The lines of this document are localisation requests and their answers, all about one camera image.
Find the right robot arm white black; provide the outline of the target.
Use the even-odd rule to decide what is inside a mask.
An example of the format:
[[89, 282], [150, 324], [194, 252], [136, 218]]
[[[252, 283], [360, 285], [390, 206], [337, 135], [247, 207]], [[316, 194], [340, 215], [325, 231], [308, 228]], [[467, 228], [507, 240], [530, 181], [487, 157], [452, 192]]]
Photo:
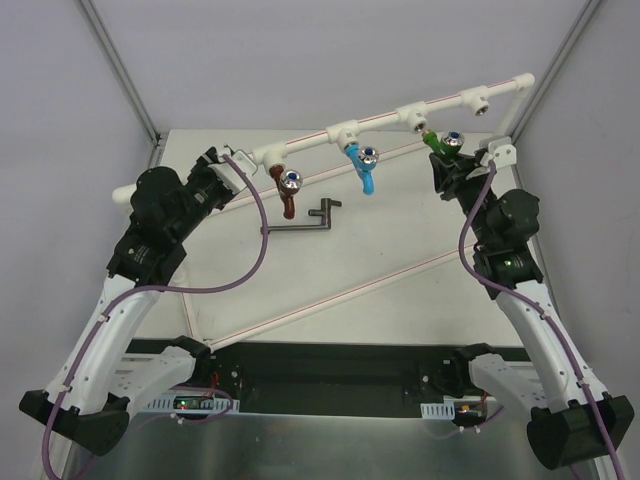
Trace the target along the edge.
[[533, 384], [487, 347], [465, 349], [450, 369], [461, 394], [481, 389], [523, 422], [538, 461], [547, 469], [608, 457], [617, 478], [617, 454], [634, 416], [624, 395], [613, 396], [580, 355], [554, 309], [543, 274], [528, 246], [539, 230], [539, 199], [523, 189], [496, 196], [495, 163], [475, 177], [477, 158], [432, 153], [434, 188], [456, 200], [465, 223], [458, 240], [464, 269], [487, 291], [514, 327], [537, 373]]

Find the white PVC pipe frame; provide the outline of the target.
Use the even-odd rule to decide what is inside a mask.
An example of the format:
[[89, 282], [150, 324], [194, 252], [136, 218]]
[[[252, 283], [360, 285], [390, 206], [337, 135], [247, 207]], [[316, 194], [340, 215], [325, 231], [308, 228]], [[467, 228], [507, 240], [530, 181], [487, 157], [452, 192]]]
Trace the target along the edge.
[[[405, 106], [396, 108], [395, 110], [379, 115], [375, 115], [369, 118], [361, 120], [347, 120], [331, 126], [326, 127], [319, 132], [303, 136], [297, 139], [289, 141], [280, 141], [271, 143], [268, 145], [255, 147], [249, 153], [247, 153], [254, 163], [259, 167], [263, 167], [265, 172], [269, 175], [269, 169], [274, 165], [283, 165], [286, 167], [284, 160], [291, 154], [316, 148], [325, 144], [336, 145], [339, 150], [345, 155], [344, 149], [353, 143], [357, 143], [363, 146], [359, 141], [359, 135], [369, 131], [380, 131], [383, 127], [390, 127], [395, 125], [406, 125], [410, 132], [420, 134], [421, 139], [423, 133], [431, 131], [428, 128], [427, 116], [434, 112], [448, 110], [457, 107], [465, 107], [470, 109], [471, 113], [475, 116], [484, 115], [489, 109], [489, 99], [502, 94], [513, 93], [514, 99], [511, 101], [507, 113], [504, 115], [501, 123], [499, 124], [495, 135], [498, 137], [507, 136], [507, 128], [513, 122], [516, 114], [518, 113], [524, 100], [529, 95], [532, 87], [535, 83], [535, 77], [531, 73], [524, 73], [517, 75], [510, 80], [495, 83], [490, 86], [476, 86], [466, 90], [462, 90], [457, 94], [447, 97], [439, 98], [430, 101], [419, 101]], [[352, 162], [349, 165], [336, 167], [329, 169], [325, 172], [312, 175], [309, 184], [317, 183], [321, 180], [336, 177], [340, 174], [355, 169]], [[251, 198], [254, 202], [259, 203], [265, 198], [278, 195], [276, 185], [270, 190], [266, 190], [263, 193], [253, 194], [248, 197], [243, 197], [240, 200], [232, 201], [231, 207], [236, 208], [248, 204]], [[297, 321], [302, 318], [303, 313], [287, 314], [280, 319], [276, 319], [273, 322], [267, 322], [255, 327], [255, 329], [249, 329], [245, 332], [239, 332], [237, 334], [229, 335], [228, 338], [221, 338], [219, 340], [204, 340], [196, 337], [196, 340], [203, 343], [207, 343], [212, 350], [218, 350], [225, 346], [229, 346], [233, 343], [237, 343], [246, 338], [266, 333], [269, 330], [275, 329], [279, 323], [282, 325]]]

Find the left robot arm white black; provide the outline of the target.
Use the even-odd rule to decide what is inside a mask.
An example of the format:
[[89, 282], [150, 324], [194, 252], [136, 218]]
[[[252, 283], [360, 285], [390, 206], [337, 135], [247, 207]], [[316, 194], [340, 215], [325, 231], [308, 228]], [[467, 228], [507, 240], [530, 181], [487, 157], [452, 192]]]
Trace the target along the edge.
[[131, 379], [116, 372], [142, 320], [164, 293], [217, 294], [247, 282], [260, 268], [213, 287], [186, 287], [172, 279], [186, 258], [184, 243], [215, 210], [239, 193], [256, 190], [257, 166], [242, 150], [200, 155], [186, 178], [166, 166], [144, 171], [129, 202], [130, 223], [114, 248], [107, 276], [87, 325], [69, 357], [46, 388], [26, 392], [24, 414], [44, 427], [41, 458], [51, 462], [51, 441], [62, 437], [95, 456], [110, 452], [131, 419], [151, 400], [184, 383], [204, 387], [211, 377], [210, 349], [180, 336], [159, 359]]

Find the green plastic water faucet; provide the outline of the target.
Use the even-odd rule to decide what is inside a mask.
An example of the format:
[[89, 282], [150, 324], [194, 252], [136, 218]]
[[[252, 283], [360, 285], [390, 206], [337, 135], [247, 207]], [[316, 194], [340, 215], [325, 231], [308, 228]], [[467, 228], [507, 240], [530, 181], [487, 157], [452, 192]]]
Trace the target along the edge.
[[454, 158], [465, 143], [464, 135], [457, 131], [445, 132], [441, 136], [434, 131], [426, 131], [422, 140], [441, 159]]

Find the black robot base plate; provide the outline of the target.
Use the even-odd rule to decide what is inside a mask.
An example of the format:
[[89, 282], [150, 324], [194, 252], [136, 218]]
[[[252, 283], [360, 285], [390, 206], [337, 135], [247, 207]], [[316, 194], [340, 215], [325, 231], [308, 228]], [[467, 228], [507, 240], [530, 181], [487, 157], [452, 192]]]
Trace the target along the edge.
[[416, 418], [423, 403], [478, 396], [462, 371], [467, 353], [490, 353], [485, 343], [353, 345], [240, 342], [211, 351], [180, 336], [137, 340], [130, 353], [183, 347], [196, 359], [180, 386], [214, 387], [239, 401], [243, 413]]

